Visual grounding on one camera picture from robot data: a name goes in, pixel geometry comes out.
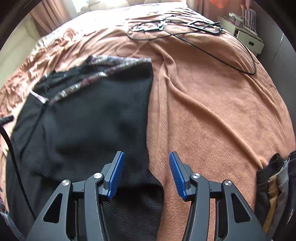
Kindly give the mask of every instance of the curtain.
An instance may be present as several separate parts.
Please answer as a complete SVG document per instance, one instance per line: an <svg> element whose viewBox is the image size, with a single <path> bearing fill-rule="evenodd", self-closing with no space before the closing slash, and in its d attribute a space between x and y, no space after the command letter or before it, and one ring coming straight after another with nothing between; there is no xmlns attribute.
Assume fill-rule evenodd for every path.
<svg viewBox="0 0 296 241"><path fill-rule="evenodd" d="M249 9L251 0L186 0L186 4L206 18L216 21L217 16L228 17L229 12L239 15L240 5Z"/></svg>
<svg viewBox="0 0 296 241"><path fill-rule="evenodd" d="M43 0L32 9L30 14L42 36L71 20L62 0Z"/></svg>

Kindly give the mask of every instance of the blue textured pad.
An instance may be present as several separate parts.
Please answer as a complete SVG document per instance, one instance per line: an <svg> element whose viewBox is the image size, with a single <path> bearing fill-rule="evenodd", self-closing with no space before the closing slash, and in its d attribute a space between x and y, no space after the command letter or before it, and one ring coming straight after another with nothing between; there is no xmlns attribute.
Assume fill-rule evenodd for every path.
<svg viewBox="0 0 296 241"><path fill-rule="evenodd" d="M121 178L123 166L124 166L124 153L122 152L119 156L119 159L116 163L116 166L110 178L109 191L107 194L108 200L111 200L116 194L119 180Z"/></svg>
<svg viewBox="0 0 296 241"><path fill-rule="evenodd" d="M170 162L170 170L172 171L178 194L183 200L185 200L187 195L185 192L184 178L180 172L180 169L178 167L177 161L173 153L170 153L169 162Z"/></svg>

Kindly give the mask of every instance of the yellow garment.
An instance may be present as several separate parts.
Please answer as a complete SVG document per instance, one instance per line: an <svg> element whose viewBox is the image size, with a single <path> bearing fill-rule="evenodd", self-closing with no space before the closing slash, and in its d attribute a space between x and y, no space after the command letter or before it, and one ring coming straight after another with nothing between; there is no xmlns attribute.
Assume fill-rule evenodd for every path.
<svg viewBox="0 0 296 241"><path fill-rule="evenodd" d="M279 197L279 184L277 182L276 176L277 176L277 174L271 176L268 181L268 193L267 194L269 197L270 208L269 208L266 220L263 224L263 231L265 234L267 234L270 224L272 222L272 219L274 217L277 199Z"/></svg>

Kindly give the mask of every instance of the black cord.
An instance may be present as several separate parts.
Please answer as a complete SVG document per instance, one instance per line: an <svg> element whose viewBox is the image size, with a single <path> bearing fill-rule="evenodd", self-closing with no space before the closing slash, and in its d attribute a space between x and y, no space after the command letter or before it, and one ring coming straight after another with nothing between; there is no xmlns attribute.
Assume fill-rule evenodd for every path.
<svg viewBox="0 0 296 241"><path fill-rule="evenodd" d="M176 37L176 38L178 38L178 39L180 39L180 40L182 40L182 41L184 41L184 42L186 42L186 43L188 43L188 44L190 44L190 45L192 45L192 46L198 48L199 50L203 51L204 53L207 53L208 55L212 56L213 58L217 59L218 61L222 62L223 64L229 66L230 68L232 68L232 69L234 69L234 70L237 70L237 71L239 71L239 72L241 72L241 73L244 73L244 74L255 74L255 73L256 73L256 64L255 64L254 58L253 58L252 54L250 53L250 51L248 50L248 48L247 48L247 47L246 47L246 46L245 46L245 45L244 45L244 44L243 44L238 38L236 38L235 36L233 36L232 34L226 32L226 31L224 31L224 33L227 33L227 34L230 34L231 36L233 36L233 37L234 37L234 38L235 38L235 39L236 39L236 40L237 40L237 41L238 41L238 42L244 47L244 49L247 51L247 53L248 53L249 56L251 57L252 62L253 62L253 68L254 68L254 71L253 71L253 72L247 72L247 71L244 71L244 70L238 69L238 68L236 68L236 67L234 67L234 66L228 64L227 62L225 62L225 61L219 59L218 57L212 55L211 53L205 51L204 49L198 47L197 45L195 45L194 43L190 42L189 40L184 39L184 38L182 38L182 37L180 37L180 36L177 36L177 35L179 35L179 34L196 33L196 32L198 32L198 31L200 31L200 30L195 30L195 31L191 31L191 32L181 32L181 33L176 33L176 34L172 34L172 33L170 33L170 32L167 32L167 31L163 30L163 31L166 32L168 35L161 36L161 37L149 38L149 39L148 39L148 38L145 38L145 39L133 38L133 37L131 37L130 34L129 34L129 32L132 31L132 29L133 29L134 27L136 27L136 26L141 26L141 25L146 24L146 23L156 23L156 22L164 21L164 20L166 20L167 18L170 18L170 17L176 17L176 16L193 17L193 16L187 16L187 15L171 15L171 16L165 17L163 20L153 20L153 21L148 21L148 22L144 22L144 23L136 24L135 26L131 27L131 28L127 31L127 37L130 38L130 39L132 39L132 40L146 41L146 40L156 40L156 39L161 39L161 38L166 38L166 37L174 36L174 37ZM187 22L176 21L176 20L171 20L170 22L173 22L173 23L181 23L181 24L187 24ZM205 27L209 27L209 26L212 26L212 25L214 24L214 23L209 23L209 22L206 22L206 21L200 21L200 22L202 22L202 23L207 23L208 25L206 25Z"/></svg>
<svg viewBox="0 0 296 241"><path fill-rule="evenodd" d="M36 219L36 216L35 216L35 214L33 212L33 209L30 206L29 200L28 200L27 195L25 193L24 186L22 185L22 180L20 178L20 173L19 173L19 170L17 168L17 163L16 163L16 160L15 160L15 153L13 151L11 141L10 141L10 139L9 139L9 137L8 137L4 127L2 125L0 125L0 134L2 135L3 139L5 140L5 142L6 142L7 146L8 146L8 149L9 149L9 152L10 152L10 155L11 155L11 160L12 160L12 163L13 163L13 167L15 168L15 173L17 175L17 180L18 180L18 182L20 184L20 189L22 190L22 194L24 195L25 201L26 201L26 203L28 205L28 208L29 208L33 218Z"/></svg>

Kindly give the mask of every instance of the bed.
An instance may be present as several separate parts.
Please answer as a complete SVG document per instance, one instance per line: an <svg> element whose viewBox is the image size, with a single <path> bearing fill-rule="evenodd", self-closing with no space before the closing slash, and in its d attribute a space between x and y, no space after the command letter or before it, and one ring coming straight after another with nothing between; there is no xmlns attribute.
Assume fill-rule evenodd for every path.
<svg viewBox="0 0 296 241"><path fill-rule="evenodd" d="M148 105L149 169L164 188L164 206L157 240L181 240L189 203L177 195L168 155L177 151L184 163L207 179L232 180L254 208L256 171L275 153L287 157L295 149L291 119L281 96L256 57L230 34L183 35L190 42L241 69L173 36L131 40L127 30L138 23L175 15L185 21L211 22L183 3L136 5L87 12L43 37L31 55L0 90L1 116L14 115L5 129L13 131L30 90L53 70L66 71L96 55L148 57L154 79ZM182 32L178 25L170 29ZM7 146L1 139L0 187L5 194ZM208 239L214 237L215 212L210 213Z"/></svg>

